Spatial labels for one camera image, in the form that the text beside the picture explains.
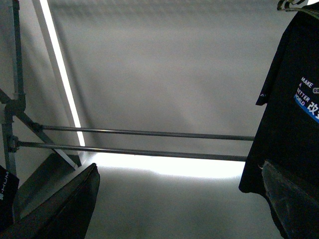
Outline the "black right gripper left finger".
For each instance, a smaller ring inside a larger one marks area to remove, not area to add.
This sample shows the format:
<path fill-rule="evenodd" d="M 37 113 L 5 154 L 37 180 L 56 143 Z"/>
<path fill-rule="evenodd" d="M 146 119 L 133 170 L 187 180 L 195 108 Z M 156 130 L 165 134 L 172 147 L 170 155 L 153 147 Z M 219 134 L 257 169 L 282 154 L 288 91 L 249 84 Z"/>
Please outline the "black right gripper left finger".
<path fill-rule="evenodd" d="M 1 232 L 2 239 L 83 239 L 100 185 L 92 163 L 27 216 Z"/>

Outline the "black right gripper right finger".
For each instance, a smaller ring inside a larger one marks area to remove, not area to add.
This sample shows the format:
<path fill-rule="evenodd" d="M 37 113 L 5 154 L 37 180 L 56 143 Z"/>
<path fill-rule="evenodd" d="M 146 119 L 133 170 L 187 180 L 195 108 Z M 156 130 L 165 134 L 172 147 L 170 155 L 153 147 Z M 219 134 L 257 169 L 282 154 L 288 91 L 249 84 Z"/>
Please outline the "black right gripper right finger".
<path fill-rule="evenodd" d="M 284 231 L 290 239 L 319 237 L 319 189 L 280 165 L 265 161 L 263 183 Z"/>

